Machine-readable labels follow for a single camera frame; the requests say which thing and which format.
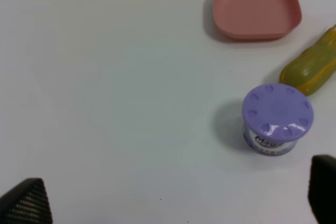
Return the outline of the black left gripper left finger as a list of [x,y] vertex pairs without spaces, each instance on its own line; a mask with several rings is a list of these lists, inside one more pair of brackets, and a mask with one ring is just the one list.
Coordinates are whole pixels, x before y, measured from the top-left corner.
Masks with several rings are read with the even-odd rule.
[[41,178],[27,178],[1,196],[1,223],[53,223]]

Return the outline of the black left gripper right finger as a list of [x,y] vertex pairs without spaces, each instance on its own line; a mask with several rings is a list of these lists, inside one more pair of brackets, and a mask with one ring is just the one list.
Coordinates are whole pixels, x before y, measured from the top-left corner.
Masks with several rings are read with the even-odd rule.
[[308,200],[318,223],[335,223],[335,158],[312,157]]

